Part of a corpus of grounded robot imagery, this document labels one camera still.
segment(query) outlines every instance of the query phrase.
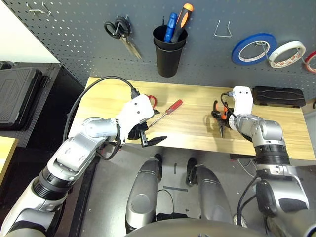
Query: wooden table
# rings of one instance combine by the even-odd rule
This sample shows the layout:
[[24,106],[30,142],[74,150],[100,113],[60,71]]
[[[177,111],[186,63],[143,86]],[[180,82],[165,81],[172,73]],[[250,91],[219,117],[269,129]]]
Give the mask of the wooden table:
[[[87,86],[96,80],[97,78],[89,78]],[[159,146],[255,155],[252,143],[246,141],[238,132],[226,129],[225,138],[221,138],[217,121],[211,116],[214,100],[219,100],[221,93],[230,91],[231,88],[143,81],[131,83],[142,94],[157,97],[156,109],[161,113],[178,99],[184,102],[179,109],[146,132],[149,140],[158,136],[168,136],[158,144]],[[95,85],[80,102],[69,136],[74,136],[82,121],[88,117],[115,118],[123,104],[130,99],[130,88],[122,81],[107,79]],[[225,99],[228,99],[230,107],[234,106],[232,98]],[[280,123],[290,157],[315,160],[301,109],[254,105],[252,113]],[[156,118],[157,116],[154,116],[150,119],[148,125]]]
[[18,144],[18,139],[0,137],[0,185],[5,172],[10,164],[13,152]]

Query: scissors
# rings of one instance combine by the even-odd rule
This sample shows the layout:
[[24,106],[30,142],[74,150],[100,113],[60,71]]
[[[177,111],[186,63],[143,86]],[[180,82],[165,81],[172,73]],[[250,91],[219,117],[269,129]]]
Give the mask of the scissors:
[[113,38],[121,40],[131,54],[136,58],[141,59],[141,55],[135,46],[129,41],[128,37],[131,34],[131,27],[128,20],[124,17],[118,16],[114,23],[107,21],[104,23],[105,31]]

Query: black pliers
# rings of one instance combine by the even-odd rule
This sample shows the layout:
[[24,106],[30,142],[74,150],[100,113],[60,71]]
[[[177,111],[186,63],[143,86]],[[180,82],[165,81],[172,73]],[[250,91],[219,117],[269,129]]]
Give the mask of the black pliers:
[[228,125],[228,122],[227,122],[227,113],[228,113],[227,107],[228,107],[228,104],[227,104],[227,102],[225,102],[223,114],[220,111],[218,111],[217,104],[218,104],[218,101],[215,100],[214,104],[213,104],[213,110],[212,110],[211,114],[212,114],[212,116],[214,118],[216,118],[216,120],[218,122],[218,126],[219,126],[219,131],[221,133],[221,137],[224,138],[225,126]]

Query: pegboard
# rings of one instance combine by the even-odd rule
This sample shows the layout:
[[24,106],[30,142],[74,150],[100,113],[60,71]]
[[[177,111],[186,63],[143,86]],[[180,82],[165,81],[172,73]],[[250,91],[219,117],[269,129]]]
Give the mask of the pegboard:
[[[129,80],[180,84],[290,87],[303,90],[306,99],[316,96],[316,75],[308,72],[301,61],[281,69],[270,67],[267,61],[246,67],[231,61],[234,46],[258,32],[273,34],[279,45],[301,41],[307,57],[316,50],[315,0],[191,0],[195,10],[187,26],[189,36],[178,72],[172,78],[157,73],[152,32],[162,24],[163,16],[167,22],[170,12],[180,12],[184,1],[52,0],[45,2],[50,16],[30,15],[25,2],[2,1],[83,85],[89,76],[117,75]],[[28,4],[32,9],[42,9],[41,1]],[[118,14],[128,14],[130,38],[141,60],[105,32],[104,22],[114,21]],[[218,20],[219,34],[226,33],[231,21],[231,38],[213,35]]]

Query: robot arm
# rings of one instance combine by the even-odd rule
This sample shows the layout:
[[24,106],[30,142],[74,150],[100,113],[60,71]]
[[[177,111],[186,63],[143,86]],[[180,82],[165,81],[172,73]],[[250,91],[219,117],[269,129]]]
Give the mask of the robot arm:
[[235,100],[234,115],[229,117],[233,130],[253,143],[256,152],[256,184],[259,210],[267,217],[276,236],[312,236],[316,217],[295,167],[290,165],[281,126],[251,114],[252,96],[248,87],[237,86],[227,95]]
[[38,177],[31,181],[1,228],[3,236],[53,236],[69,189],[92,162],[96,149],[117,138],[124,144],[137,124],[154,116],[146,95],[127,102],[113,119],[88,118],[81,131],[66,140]]

